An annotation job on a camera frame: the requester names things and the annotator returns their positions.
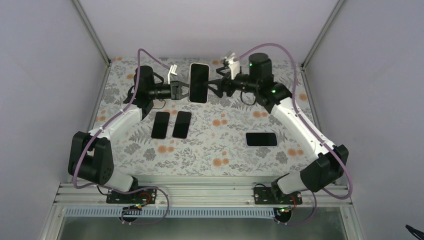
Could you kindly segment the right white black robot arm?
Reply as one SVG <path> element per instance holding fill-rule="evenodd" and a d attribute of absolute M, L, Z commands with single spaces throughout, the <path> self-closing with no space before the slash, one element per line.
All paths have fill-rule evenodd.
<path fill-rule="evenodd" d="M 235 91 L 254 94 L 256 102 L 285 125 L 311 161 L 304 169 L 285 174 L 271 183 L 270 195 L 274 202 L 282 204 L 298 191 L 316 193 L 345 174 L 349 151 L 325 137 L 299 108 L 292 92 L 274 80 L 273 64 L 267 54 L 251 54 L 247 74 L 242 73 L 234 53 L 224 57 L 222 63 L 216 70 L 221 78 L 210 80 L 204 86 L 220 98 L 230 97 Z"/>

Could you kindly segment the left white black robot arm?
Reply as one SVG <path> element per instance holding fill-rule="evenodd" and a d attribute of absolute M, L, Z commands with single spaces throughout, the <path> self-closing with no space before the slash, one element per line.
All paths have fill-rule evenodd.
<path fill-rule="evenodd" d="M 164 80 L 148 65 L 136 68 L 134 84 L 119 111 L 103 125 L 88 132 L 78 131 L 72 138 L 68 173 L 76 189 L 84 188 L 77 179 L 89 185 L 100 185 L 119 192 L 124 201 L 131 203 L 139 197 L 137 179 L 114 169 L 112 147 L 134 125 L 148 116 L 154 100 L 181 100 L 189 84 L 178 80 Z"/>

